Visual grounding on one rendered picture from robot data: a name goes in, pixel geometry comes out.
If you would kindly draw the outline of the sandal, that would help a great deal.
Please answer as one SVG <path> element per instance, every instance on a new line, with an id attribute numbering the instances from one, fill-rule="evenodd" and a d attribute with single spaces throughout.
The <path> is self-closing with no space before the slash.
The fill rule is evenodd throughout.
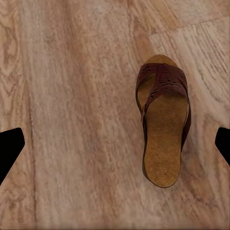
<path id="1" fill-rule="evenodd" d="M 154 55 L 141 67 L 135 92 L 145 135 L 143 174 L 159 188 L 171 187 L 192 121 L 186 76 L 173 59 Z"/>

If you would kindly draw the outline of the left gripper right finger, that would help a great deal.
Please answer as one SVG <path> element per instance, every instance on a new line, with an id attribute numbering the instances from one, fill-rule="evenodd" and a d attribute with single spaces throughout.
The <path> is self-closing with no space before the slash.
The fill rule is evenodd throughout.
<path id="1" fill-rule="evenodd" d="M 230 129 L 222 127 L 218 129 L 215 145 L 230 166 Z"/>

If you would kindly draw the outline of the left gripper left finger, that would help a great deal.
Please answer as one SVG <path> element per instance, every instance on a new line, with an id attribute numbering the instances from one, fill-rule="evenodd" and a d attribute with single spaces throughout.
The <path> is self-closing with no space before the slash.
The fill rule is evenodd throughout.
<path id="1" fill-rule="evenodd" d="M 25 146 L 20 127 L 0 133 L 0 185 Z"/>

